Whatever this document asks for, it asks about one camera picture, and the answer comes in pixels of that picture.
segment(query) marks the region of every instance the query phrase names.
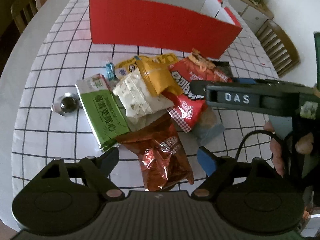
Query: metal nut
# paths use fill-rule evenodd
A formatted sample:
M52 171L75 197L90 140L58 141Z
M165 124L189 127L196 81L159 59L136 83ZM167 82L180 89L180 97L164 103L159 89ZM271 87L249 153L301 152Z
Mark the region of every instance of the metal nut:
M120 197L122 195L122 191L119 189L109 189L107 191L108 197Z

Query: grid pattern tablecloth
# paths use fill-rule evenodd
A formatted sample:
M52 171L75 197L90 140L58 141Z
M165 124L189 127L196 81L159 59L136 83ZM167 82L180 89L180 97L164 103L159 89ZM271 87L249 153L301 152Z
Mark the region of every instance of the grid pattern tablecloth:
M158 55L171 50L117 44L92 44L90 38L88 0L70 0L52 26L39 49L20 102L12 144L12 183L16 195L54 157L65 162L100 155L98 145L91 132L82 109L68 117L50 111L51 103L65 92L76 93L75 83L79 79L105 72L107 59L113 63L129 59L137 54ZM277 78L270 60L259 41L245 22L238 16L242 32L220 58L229 61L235 77ZM173 51L179 58L188 53ZM206 147L218 156L235 156L243 136L261 129L268 117L263 114L214 110L225 126L224 133ZM179 131L180 139L194 172L195 183L186 180L174 190L192 192L206 178L198 164L196 139L190 133ZM251 161L262 157L270 161L269 137L259 134L251 136L243 149L239 161ZM140 164L137 156L119 148L120 161L110 179L126 194L130 189L144 190Z

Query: chair back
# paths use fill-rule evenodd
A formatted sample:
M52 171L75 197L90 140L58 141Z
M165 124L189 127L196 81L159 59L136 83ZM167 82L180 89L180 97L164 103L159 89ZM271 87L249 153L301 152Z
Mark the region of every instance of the chair back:
M299 55L294 44L274 21L267 20L257 31L256 36L279 77L287 74L299 62Z
M11 5L12 18L20 33L37 13L35 0L15 0Z

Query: cardboard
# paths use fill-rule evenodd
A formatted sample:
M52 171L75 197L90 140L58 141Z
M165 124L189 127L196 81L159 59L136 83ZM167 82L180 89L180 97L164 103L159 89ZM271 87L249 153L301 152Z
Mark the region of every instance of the cardboard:
M220 58L242 27L221 0L89 0L93 43L125 44Z

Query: green snack package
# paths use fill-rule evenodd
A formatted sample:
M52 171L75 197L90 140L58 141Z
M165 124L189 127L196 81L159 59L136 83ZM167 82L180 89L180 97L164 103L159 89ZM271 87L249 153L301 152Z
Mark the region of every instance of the green snack package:
M116 136L130 131L127 122L102 74L78 80L76 88L100 150L106 152L116 144Z

